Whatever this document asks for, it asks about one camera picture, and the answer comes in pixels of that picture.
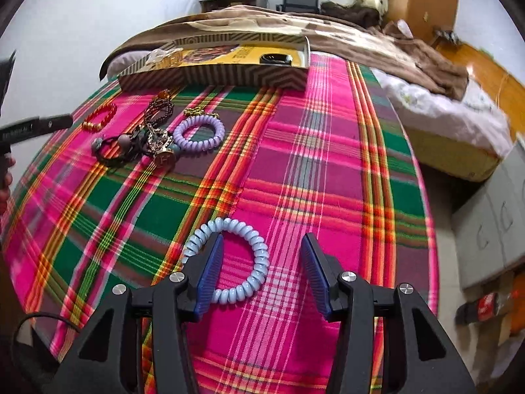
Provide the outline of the person's left hand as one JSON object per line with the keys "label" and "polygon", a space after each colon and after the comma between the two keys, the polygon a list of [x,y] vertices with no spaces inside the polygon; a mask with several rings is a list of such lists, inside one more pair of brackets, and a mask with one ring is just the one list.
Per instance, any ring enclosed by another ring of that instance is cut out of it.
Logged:
{"label": "person's left hand", "polygon": [[0,189],[0,214],[6,212],[9,198],[11,197],[12,175],[10,169],[15,165],[16,160],[11,153],[1,155],[1,189]]}

